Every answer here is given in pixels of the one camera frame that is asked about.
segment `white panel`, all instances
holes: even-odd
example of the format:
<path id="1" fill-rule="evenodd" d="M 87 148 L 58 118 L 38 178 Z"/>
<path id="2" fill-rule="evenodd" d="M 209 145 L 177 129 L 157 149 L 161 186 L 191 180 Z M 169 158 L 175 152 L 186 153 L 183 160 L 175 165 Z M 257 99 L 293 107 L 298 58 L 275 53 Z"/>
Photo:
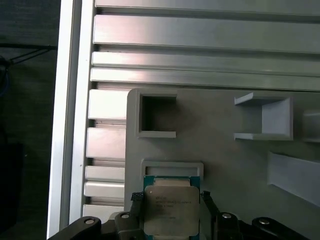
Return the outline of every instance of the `white panel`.
<path id="1" fill-rule="evenodd" d="M 127 90 L 90 90 L 88 118 L 125 121 L 127 95 Z"/>
<path id="2" fill-rule="evenodd" d="M 97 7 L 161 8 L 197 11 L 245 11 L 283 14 L 320 14 L 320 3 L 309 0 L 96 0 Z"/>
<path id="3" fill-rule="evenodd" d="M 110 218 L 111 214 L 117 212 L 123 212 L 122 206 L 100 206 L 100 205 L 84 205 L 83 216 L 96 217 L 104 224 Z"/>
<path id="4" fill-rule="evenodd" d="M 91 81 L 152 83 L 232 88 L 320 90 L 317 77 L 229 72 L 151 70 L 93 67 Z"/>
<path id="5" fill-rule="evenodd" d="M 55 77 L 46 228 L 47 239 L 69 224 L 71 161 L 74 136 L 73 117 L 75 115 L 76 104 L 78 49 L 82 11 L 81 4 L 77 4 L 77 0 L 61 0 L 56 1 L 54 4 L 58 4 L 59 2 L 61 3 L 61 12 Z M 1 16 L 4 17 L 4 8 L 2 7 L 1 10 Z"/>
<path id="6" fill-rule="evenodd" d="M 96 15 L 96 44 L 319 53 L 318 24 Z"/>
<path id="7" fill-rule="evenodd" d="M 124 167 L 87 166 L 85 179 L 90 181 L 125 182 Z"/>
<path id="8" fill-rule="evenodd" d="M 95 67 L 320 76 L 317 60 L 95 51 Z"/>
<path id="9" fill-rule="evenodd" d="M 124 159 L 126 156 L 126 130 L 88 128 L 88 158 Z"/>
<path id="10" fill-rule="evenodd" d="M 87 197 L 123 199 L 125 197 L 125 184 L 122 182 L 87 181 L 84 185 L 84 195 Z"/>

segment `metal frame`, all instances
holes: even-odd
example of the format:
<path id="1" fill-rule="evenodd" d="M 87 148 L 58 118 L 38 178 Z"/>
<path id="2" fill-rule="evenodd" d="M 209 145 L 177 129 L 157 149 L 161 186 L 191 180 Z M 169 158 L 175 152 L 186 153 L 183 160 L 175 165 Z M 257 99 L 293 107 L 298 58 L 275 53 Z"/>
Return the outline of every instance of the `metal frame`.
<path id="1" fill-rule="evenodd" d="M 82 18 L 80 30 L 78 79 L 76 86 L 76 103 L 74 114 L 73 157 L 70 191 L 69 222 L 73 223 L 82 217 L 85 197 L 84 176 L 86 168 L 86 144 L 88 127 L 88 101 L 91 88 L 90 72 L 92 57 L 92 34 L 95 15 L 94 0 L 82 3 Z"/>
<path id="2" fill-rule="evenodd" d="M 62 0 L 52 128 L 47 238 L 69 223 L 80 19 L 80 2 Z"/>

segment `black cable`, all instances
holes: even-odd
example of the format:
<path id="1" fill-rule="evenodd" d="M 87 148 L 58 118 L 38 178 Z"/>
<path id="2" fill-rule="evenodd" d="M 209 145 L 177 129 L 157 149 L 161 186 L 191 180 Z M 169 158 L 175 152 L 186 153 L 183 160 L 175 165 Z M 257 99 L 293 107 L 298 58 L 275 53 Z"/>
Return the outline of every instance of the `black cable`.
<path id="1" fill-rule="evenodd" d="M 3 56 L 0 56 L 1 62 L 6 62 L 5 58 Z M 9 76 L 8 76 L 8 64 L 3 64 L 3 74 L 0 77 L 0 97 L 2 97 L 9 87 Z"/>
<path id="2" fill-rule="evenodd" d="M 14 43 L 0 43 L 0 48 L 6 49 L 39 49 L 39 50 L 57 50 L 57 46 L 51 45 L 34 45 L 34 44 L 14 44 Z"/>
<path id="3" fill-rule="evenodd" d="M 19 58 L 22 58 L 22 57 L 25 57 L 25 56 L 34 54 L 34 53 L 39 52 L 39 51 L 41 51 L 41 49 L 37 49 L 37 50 L 31 51 L 31 52 L 28 52 L 28 53 L 26 53 L 26 54 L 22 54 L 22 55 L 20 55 L 20 56 L 16 56 L 16 57 L 10 58 L 9 61 L 13 61 L 13 60 L 15 60 L 15 59 L 19 59 Z"/>
<path id="4" fill-rule="evenodd" d="M 38 49 L 37 51 L 30 52 L 30 54 L 31 54 L 31 53 L 36 53 L 36 52 L 39 52 L 39 51 L 41 51 L 41 50 Z M 30 56 L 30 57 L 27 57 L 27 58 L 25 58 L 25 59 L 23 59 L 23 60 L 16 61 L 16 62 L 12 62 L 12 65 L 16 65 L 16 64 L 22 63 L 22 62 L 24 62 L 24 61 L 27 61 L 27 60 L 29 60 L 29 59 L 33 59 L 33 58 L 35 58 L 35 57 L 37 57 L 37 56 L 40 56 L 40 55 L 45 54 L 45 53 L 50 52 L 50 51 L 51 51 L 50 49 L 44 50 L 43 52 L 40 52 L 40 53 L 38 53 L 38 54 L 32 55 L 32 56 Z"/>

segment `screw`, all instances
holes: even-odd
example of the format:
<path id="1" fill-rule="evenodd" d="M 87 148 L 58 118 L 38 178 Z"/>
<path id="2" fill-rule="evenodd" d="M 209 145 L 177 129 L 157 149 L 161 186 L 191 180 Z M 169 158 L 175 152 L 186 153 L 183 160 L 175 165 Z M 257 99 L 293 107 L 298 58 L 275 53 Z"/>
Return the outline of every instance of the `screw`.
<path id="1" fill-rule="evenodd" d="M 123 219 L 128 219 L 129 218 L 129 214 L 125 213 L 121 215 L 121 218 Z"/>
<path id="2" fill-rule="evenodd" d="M 270 224 L 270 222 L 269 222 L 268 220 L 266 220 L 266 219 L 260 219 L 260 220 L 259 220 L 259 223 L 261 223 L 262 225 L 268 225 L 268 224 Z"/>
<path id="3" fill-rule="evenodd" d="M 222 217 L 223 217 L 224 219 L 230 219 L 230 218 L 231 218 L 231 215 L 230 215 L 229 213 L 224 213 L 224 214 L 222 214 Z"/>
<path id="4" fill-rule="evenodd" d="M 88 219 L 88 220 L 86 220 L 84 223 L 85 223 L 85 224 L 93 224 L 94 222 L 95 222 L 95 220 Z"/>

